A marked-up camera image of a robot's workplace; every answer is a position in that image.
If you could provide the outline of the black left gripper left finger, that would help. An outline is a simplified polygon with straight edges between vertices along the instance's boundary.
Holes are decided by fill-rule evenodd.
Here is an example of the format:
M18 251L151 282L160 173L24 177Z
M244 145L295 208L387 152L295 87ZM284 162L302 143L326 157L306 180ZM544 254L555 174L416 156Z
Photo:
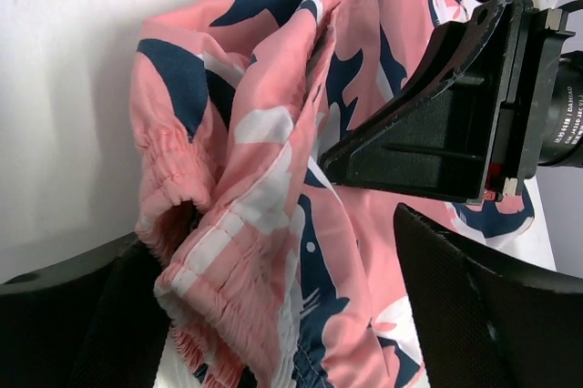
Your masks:
M3 283L2 386L153 386L169 330L159 274L124 237Z

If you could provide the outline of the pink shark print shorts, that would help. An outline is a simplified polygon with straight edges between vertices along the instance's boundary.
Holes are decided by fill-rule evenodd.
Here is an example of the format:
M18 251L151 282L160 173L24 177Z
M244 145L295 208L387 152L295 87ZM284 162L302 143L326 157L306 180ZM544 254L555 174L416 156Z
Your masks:
M392 99L473 0L199 0L147 19L130 117L137 233L205 387L409 387L424 364L394 242L406 203L523 256L537 189L465 206L334 186L318 158Z

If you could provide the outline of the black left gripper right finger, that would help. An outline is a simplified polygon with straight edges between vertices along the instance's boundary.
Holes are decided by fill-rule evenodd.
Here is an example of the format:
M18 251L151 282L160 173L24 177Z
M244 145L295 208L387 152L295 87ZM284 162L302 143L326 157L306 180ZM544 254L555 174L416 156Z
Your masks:
M581 386L580 278L470 240L403 203L394 233L431 386Z

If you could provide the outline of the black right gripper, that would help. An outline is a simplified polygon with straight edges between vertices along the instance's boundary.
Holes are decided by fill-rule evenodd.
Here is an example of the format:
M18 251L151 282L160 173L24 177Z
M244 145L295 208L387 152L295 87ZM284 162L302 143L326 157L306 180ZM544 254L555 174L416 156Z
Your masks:
M577 11L577 0L543 11L492 0L440 25L402 91L321 156L325 176L476 202L493 161L495 199L521 194L539 167L577 168L578 51L561 52Z

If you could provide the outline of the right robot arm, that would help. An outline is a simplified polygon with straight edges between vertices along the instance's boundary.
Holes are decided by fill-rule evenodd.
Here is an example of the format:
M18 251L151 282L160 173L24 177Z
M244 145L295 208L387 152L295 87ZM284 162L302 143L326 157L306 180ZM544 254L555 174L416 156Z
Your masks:
M353 188L475 205L521 193L538 167L582 165L582 55L573 1L491 0L438 26L401 94L320 160ZM582 281L456 234L406 205L399 261L433 387L579 387Z

